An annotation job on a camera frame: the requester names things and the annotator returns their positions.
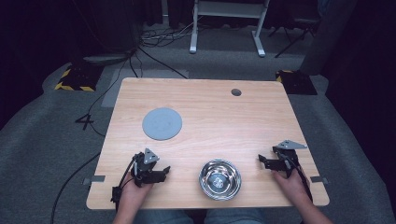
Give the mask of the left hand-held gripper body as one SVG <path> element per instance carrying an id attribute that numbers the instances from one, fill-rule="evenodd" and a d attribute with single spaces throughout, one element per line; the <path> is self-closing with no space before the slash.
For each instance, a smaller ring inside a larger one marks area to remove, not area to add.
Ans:
<path id="1" fill-rule="evenodd" d="M 141 187 L 143 184 L 154 184 L 151 182 L 151 178 L 154 175 L 160 175 L 153 170 L 158 160 L 159 157 L 149 148 L 133 156 L 131 176 L 138 187 Z"/>

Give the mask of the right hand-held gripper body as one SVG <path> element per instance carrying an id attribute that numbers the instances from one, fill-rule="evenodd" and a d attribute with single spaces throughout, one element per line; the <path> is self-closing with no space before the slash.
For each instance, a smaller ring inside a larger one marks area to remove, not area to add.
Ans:
<path id="1" fill-rule="evenodd" d="M 277 160 L 272 162 L 271 170 L 283 171 L 290 177 L 292 170 L 300 165 L 297 149 L 307 149 L 307 146 L 291 140 L 284 140 L 274 146 L 273 152 L 277 155 Z"/>

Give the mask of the person's right hand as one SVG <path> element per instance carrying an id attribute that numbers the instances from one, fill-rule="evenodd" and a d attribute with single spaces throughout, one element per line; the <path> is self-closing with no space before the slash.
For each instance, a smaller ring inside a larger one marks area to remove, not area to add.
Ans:
<path id="1" fill-rule="evenodd" d="M 288 178 L 282 176 L 278 171 L 272 171 L 271 174 L 276 183 L 280 186 L 283 193 L 293 205 L 297 205 L 298 202 L 305 196 L 302 179 L 296 170 L 293 170 Z"/>

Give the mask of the person's left hand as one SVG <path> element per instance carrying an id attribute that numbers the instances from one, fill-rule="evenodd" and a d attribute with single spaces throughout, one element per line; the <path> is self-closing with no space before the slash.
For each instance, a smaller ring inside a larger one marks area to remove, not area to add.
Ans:
<path id="1" fill-rule="evenodd" d="M 132 178 L 124 180 L 121 184 L 122 193 L 119 208 L 139 209 L 152 187 L 152 184 L 143 184 L 141 187 L 138 187 Z"/>

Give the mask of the round grey mat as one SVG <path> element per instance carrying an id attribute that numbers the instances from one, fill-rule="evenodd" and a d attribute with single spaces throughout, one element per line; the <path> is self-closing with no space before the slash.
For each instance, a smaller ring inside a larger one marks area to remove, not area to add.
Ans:
<path id="1" fill-rule="evenodd" d="M 144 133 L 151 139 L 163 141 L 175 137 L 182 128 L 182 117 L 176 110 L 161 107 L 147 113 L 142 121 Z"/>

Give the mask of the stainless steel bowl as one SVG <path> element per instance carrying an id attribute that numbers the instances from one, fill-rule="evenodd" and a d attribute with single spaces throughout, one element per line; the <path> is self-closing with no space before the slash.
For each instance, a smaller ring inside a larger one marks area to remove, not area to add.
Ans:
<path id="1" fill-rule="evenodd" d="M 230 161 L 221 159 L 208 161 L 202 167 L 198 180 L 205 195 L 216 201 L 231 200 L 242 186 L 238 169 Z"/>

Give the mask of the person's blue jeans legs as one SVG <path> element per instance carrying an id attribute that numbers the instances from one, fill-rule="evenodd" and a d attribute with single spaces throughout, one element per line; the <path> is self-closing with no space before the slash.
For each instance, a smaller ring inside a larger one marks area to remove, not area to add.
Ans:
<path id="1" fill-rule="evenodd" d="M 140 210 L 133 224 L 194 224 L 185 210 Z M 203 224 L 265 224 L 259 208 L 209 209 Z"/>

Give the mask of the black yellow striped base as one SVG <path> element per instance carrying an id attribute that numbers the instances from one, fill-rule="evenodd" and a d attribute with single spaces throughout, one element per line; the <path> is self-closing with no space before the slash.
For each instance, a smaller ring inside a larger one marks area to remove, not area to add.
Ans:
<path id="1" fill-rule="evenodd" d="M 56 84 L 55 90 L 96 91 L 96 85 L 103 70 L 103 66 L 76 67 L 69 65 Z"/>
<path id="2" fill-rule="evenodd" d="M 317 91 L 310 79 L 299 71 L 278 70 L 276 81 L 280 82 L 287 94 L 317 95 Z"/>

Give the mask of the black tape floor mark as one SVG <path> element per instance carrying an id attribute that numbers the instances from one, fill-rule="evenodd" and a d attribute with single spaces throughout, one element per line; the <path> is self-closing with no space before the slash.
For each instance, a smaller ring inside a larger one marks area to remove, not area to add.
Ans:
<path id="1" fill-rule="evenodd" d="M 85 114 L 84 116 L 75 120 L 75 123 L 80 123 L 83 125 L 82 130 L 85 131 L 87 127 L 92 124 L 91 114 Z"/>

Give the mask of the white metal desk frame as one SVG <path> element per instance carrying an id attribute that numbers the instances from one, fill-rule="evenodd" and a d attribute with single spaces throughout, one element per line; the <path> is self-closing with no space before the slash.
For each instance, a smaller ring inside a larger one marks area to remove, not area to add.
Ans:
<path id="1" fill-rule="evenodd" d="M 263 0 L 262 3 L 230 3 L 230 2 L 209 2 L 206 0 L 194 0 L 192 11 L 192 32 L 190 53 L 197 52 L 198 41 L 198 18 L 200 16 L 217 16 L 231 18 L 257 19 L 258 25 L 251 32 L 257 53 L 260 57 L 266 55 L 260 39 L 262 25 L 266 17 L 270 0 Z"/>

